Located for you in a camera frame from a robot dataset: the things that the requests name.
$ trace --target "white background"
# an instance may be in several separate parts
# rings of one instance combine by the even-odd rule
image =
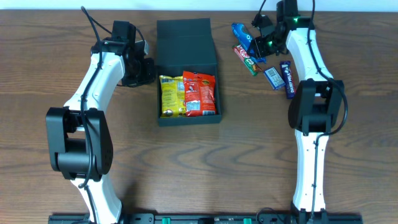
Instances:
[[[279,0],[264,9],[275,11]],[[297,0],[300,11],[310,11],[312,0]],[[138,9],[255,11],[262,0],[0,0],[0,9]],[[316,0],[317,11],[398,12],[398,0]]]

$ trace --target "wooden table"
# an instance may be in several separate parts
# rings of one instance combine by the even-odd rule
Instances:
[[[263,75],[253,77],[231,50],[237,42],[231,23],[249,24],[254,12],[90,13],[109,29],[114,20],[138,26],[154,57],[156,20],[210,17],[220,63],[220,124],[160,128],[154,83],[116,88],[106,114],[114,145],[110,175],[127,212],[289,209],[297,173],[290,101]],[[326,208],[359,212],[365,223],[398,222],[397,16],[315,16],[320,52],[344,80],[349,101],[348,122],[326,150]],[[0,223],[46,223],[55,212],[88,211],[76,187],[51,169],[45,114],[76,91],[94,43],[80,11],[1,11]],[[270,56],[267,67],[281,60],[292,58]]]

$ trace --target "snack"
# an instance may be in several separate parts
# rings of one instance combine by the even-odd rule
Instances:
[[[238,39],[239,43],[242,45],[245,51],[248,51],[250,46],[250,42],[253,37],[250,35],[249,31],[245,28],[243,24],[232,23],[232,32],[235,37]],[[251,57],[251,60],[255,63],[266,62],[266,58],[254,58]]]
[[[184,71],[185,106],[187,116],[206,116],[216,114],[213,75]]]
[[[159,75],[162,88],[161,118],[185,116],[185,92],[182,77]]]
[[[264,72],[264,75],[267,77],[269,83],[271,84],[274,90],[278,90],[285,86],[285,82],[280,77],[278,71],[272,67]]]
[[[282,78],[284,79],[286,86],[286,98],[293,99],[296,94],[296,89],[294,87],[294,81],[292,77],[292,71],[290,69],[290,61],[280,62],[280,70],[282,72]]]
[[[252,75],[256,76],[258,72],[262,71],[261,68],[251,60],[250,56],[248,56],[248,53],[241,45],[234,45],[233,49]]]

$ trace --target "red snack bag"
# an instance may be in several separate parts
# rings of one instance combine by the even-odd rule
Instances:
[[[182,78],[185,88],[187,116],[215,115],[215,77],[213,75],[184,71]]]

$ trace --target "small blue package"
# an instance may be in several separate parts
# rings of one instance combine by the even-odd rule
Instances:
[[[296,94],[296,89],[294,87],[292,70],[290,69],[290,61],[282,61],[279,65],[282,72],[282,77],[286,83],[286,98],[293,99],[294,95]]]
[[[239,43],[242,45],[245,51],[248,51],[250,46],[250,42],[253,37],[250,35],[249,31],[245,28],[243,24],[232,23],[232,31],[236,38],[238,38]],[[253,62],[260,63],[266,62],[266,58],[254,58],[250,57]]]
[[[274,90],[278,90],[286,85],[284,80],[280,77],[278,71],[274,67],[265,70],[264,75],[266,76]]]

